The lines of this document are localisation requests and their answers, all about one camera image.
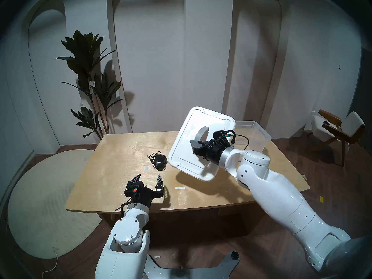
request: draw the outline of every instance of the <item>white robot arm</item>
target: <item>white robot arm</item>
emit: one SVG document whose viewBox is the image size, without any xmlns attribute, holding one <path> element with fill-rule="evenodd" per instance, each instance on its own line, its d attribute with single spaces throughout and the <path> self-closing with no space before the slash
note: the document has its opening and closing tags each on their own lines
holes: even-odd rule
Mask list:
<svg viewBox="0 0 372 279">
<path fill-rule="evenodd" d="M 217 131 L 213 134 L 214 139 L 208 142 L 191 140 L 194 154 L 224 168 L 239 185 L 249 189 L 261 208 L 300 242 L 306 260 L 320 271 L 327 255 L 342 242 L 350 240 L 350 236 L 326 224 L 285 176 L 270 170 L 268 156 L 234 149 L 234 139 L 230 145 L 224 137 L 227 132 L 234 133 Z"/>
<path fill-rule="evenodd" d="M 163 197 L 164 187 L 160 175 L 157 178 L 155 191 L 144 187 L 140 181 L 141 174 L 128 182 L 124 194 L 130 198 L 128 208 L 117 221 L 110 232 L 109 238 L 99 258 L 95 278 L 131 278 L 144 277 L 145 263 L 150 232 L 143 232 L 148 222 L 151 202 L 155 198 Z"/>
</svg>

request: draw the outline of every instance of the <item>beige rug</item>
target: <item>beige rug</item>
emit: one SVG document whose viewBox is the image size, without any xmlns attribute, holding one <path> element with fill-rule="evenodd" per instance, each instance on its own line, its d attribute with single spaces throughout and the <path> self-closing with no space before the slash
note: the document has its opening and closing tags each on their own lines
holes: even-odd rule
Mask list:
<svg viewBox="0 0 372 279">
<path fill-rule="evenodd" d="M 10 196 L 10 231 L 21 249 L 38 258 L 62 256 L 82 243 L 101 219 L 66 211 L 64 205 L 92 150 L 53 155 L 32 167 Z"/>
</svg>

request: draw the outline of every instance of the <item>chair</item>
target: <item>chair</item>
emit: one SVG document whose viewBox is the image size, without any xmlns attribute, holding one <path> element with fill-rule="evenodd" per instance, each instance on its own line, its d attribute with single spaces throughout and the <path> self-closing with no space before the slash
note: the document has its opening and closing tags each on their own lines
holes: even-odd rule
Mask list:
<svg viewBox="0 0 372 279">
<path fill-rule="evenodd" d="M 314 134 L 314 136 L 323 141 L 323 143 L 311 149 L 310 152 L 317 151 L 321 147 L 330 145 L 335 155 L 341 150 L 341 166 L 343 167 L 345 154 L 350 149 L 349 144 L 354 144 L 360 139 L 365 129 L 364 122 L 355 112 L 351 112 L 343 122 L 341 122 L 339 117 L 322 109 L 319 110 L 319 114 L 324 117 L 326 121 L 320 116 L 313 116 L 311 118 L 312 132 L 308 135 Z"/>
</svg>

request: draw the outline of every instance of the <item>metal base plate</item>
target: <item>metal base plate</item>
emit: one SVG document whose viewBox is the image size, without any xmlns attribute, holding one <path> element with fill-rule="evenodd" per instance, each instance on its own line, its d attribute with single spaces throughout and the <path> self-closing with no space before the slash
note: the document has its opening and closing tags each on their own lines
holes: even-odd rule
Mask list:
<svg viewBox="0 0 372 279">
<path fill-rule="evenodd" d="M 160 268 L 155 261 L 147 255 L 145 274 L 143 278 L 148 279 L 228 279 L 235 266 L 240 261 L 240 256 L 233 260 L 230 251 L 222 262 L 211 268 L 194 269 L 168 269 Z"/>
</svg>

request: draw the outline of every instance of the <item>black mouse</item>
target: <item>black mouse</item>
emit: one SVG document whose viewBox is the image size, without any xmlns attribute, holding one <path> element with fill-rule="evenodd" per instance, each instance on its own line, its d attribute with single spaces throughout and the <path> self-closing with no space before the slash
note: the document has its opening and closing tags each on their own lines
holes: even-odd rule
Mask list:
<svg viewBox="0 0 372 279">
<path fill-rule="evenodd" d="M 168 163 L 167 157 L 163 155 L 160 151 L 157 151 L 156 154 L 147 155 L 150 159 L 150 162 L 153 164 L 154 168 L 158 171 L 163 171 L 165 166 Z"/>
</svg>

